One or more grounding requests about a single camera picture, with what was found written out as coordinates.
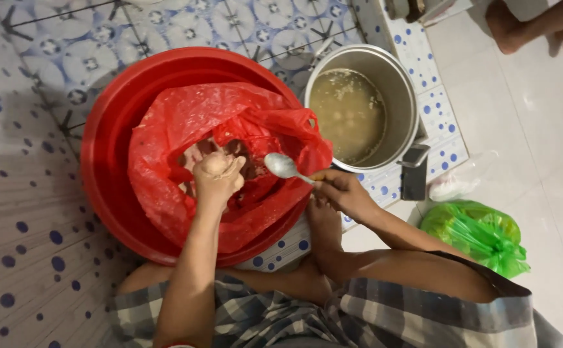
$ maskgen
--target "white plastic bag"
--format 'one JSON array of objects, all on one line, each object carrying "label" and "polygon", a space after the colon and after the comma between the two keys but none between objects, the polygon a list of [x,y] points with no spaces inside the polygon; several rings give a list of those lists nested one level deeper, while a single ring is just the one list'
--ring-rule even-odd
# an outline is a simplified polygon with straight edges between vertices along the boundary
[{"label": "white plastic bag", "polygon": [[473,192],[497,158],[499,154],[495,150],[472,155],[468,161],[432,182],[428,191],[430,199],[448,202]]}]

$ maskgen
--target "pot handle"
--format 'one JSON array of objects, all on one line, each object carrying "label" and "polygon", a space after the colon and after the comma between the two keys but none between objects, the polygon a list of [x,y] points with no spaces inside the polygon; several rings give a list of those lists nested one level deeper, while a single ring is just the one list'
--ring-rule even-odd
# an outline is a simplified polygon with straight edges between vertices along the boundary
[{"label": "pot handle", "polygon": [[324,40],[324,42],[322,43],[322,46],[320,46],[320,48],[318,50],[316,50],[316,52],[314,53],[314,57],[309,62],[308,70],[312,70],[316,67],[316,63],[317,63],[318,59],[320,58],[320,56],[322,56],[324,51],[326,51],[329,48],[329,46],[331,46],[331,44],[333,43],[334,40],[335,39],[334,39],[333,36],[330,36],[326,40]]},{"label": "pot handle", "polygon": [[417,168],[421,165],[421,163],[423,163],[423,161],[430,153],[430,146],[424,144],[412,144],[410,147],[413,149],[421,150],[421,155],[419,155],[417,160],[415,160],[415,162],[397,161],[396,163],[403,167]]}]

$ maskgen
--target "liquid in pot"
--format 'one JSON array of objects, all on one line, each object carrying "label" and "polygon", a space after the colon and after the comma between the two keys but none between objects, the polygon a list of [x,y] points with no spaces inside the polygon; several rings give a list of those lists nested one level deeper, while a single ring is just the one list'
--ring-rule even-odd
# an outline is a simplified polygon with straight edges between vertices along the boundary
[{"label": "liquid in pot", "polygon": [[331,69],[320,74],[312,86],[309,107],[318,117],[322,137],[333,143],[333,156],[341,162],[363,162],[382,142],[382,97],[359,72]]}]

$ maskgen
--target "hand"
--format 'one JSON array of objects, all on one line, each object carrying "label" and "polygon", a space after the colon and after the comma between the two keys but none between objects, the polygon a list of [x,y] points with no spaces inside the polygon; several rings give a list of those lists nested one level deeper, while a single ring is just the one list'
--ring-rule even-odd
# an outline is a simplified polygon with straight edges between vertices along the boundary
[{"label": "hand", "polygon": [[197,210],[212,209],[221,214],[228,199],[237,192],[245,180],[239,173],[247,159],[225,155],[222,151],[208,154],[193,166]]},{"label": "hand", "polygon": [[365,223],[380,207],[361,186],[354,174],[334,169],[324,169],[309,178],[316,181],[318,198],[326,198],[333,209],[341,211],[360,224]]}]

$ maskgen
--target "red plastic bag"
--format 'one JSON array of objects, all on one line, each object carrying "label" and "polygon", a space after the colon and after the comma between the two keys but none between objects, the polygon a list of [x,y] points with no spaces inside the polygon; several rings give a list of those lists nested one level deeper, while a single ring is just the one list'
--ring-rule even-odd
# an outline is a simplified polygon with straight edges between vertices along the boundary
[{"label": "red plastic bag", "polygon": [[[323,139],[310,109],[293,109],[281,95],[249,83],[207,83],[167,89],[159,94],[133,129],[128,174],[146,216],[169,240],[182,247],[196,200],[179,188],[193,179],[178,158],[196,142],[213,137],[219,146],[233,139],[247,147],[253,163],[281,152],[309,175],[328,167],[331,142]],[[232,253],[281,218],[311,186],[280,179],[268,170],[246,181],[228,201],[219,228],[219,253]]]}]

